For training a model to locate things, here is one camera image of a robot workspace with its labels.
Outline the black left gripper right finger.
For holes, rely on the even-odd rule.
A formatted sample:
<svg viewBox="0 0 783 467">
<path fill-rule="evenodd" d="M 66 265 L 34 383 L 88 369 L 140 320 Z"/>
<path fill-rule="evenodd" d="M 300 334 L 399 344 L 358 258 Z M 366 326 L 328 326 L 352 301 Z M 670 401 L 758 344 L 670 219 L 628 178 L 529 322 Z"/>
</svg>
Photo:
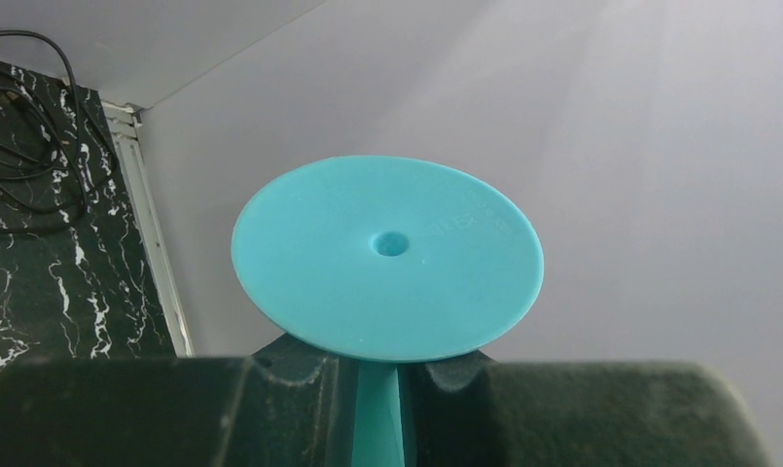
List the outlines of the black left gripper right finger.
<svg viewBox="0 0 783 467">
<path fill-rule="evenodd" d="M 404 367 L 419 466 L 768 466 L 743 403 L 687 362 L 512 362 L 480 352 Z"/>
</svg>

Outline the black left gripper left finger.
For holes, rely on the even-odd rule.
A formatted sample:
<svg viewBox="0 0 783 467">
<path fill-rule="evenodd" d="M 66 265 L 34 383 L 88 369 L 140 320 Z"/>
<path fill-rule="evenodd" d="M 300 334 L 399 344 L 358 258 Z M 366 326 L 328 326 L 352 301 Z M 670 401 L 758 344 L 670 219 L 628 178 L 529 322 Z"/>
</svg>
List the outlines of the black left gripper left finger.
<svg viewBox="0 0 783 467">
<path fill-rule="evenodd" d="M 243 357 L 16 362 L 0 466 L 347 466 L 356 363 L 282 336 Z"/>
</svg>

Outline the teal wine glass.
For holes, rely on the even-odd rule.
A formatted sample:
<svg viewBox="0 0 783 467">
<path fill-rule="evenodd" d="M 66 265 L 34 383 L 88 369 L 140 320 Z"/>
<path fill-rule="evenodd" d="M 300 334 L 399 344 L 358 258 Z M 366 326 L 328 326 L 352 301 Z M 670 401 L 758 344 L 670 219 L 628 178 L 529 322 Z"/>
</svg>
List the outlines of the teal wine glass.
<svg viewBox="0 0 783 467">
<path fill-rule="evenodd" d="M 261 188 L 232 230 L 252 303 L 290 336 L 359 365 L 355 466 L 410 466 L 401 368 L 478 350 L 536 302 L 544 253 L 526 215 L 461 170 L 324 159 Z"/>
</svg>

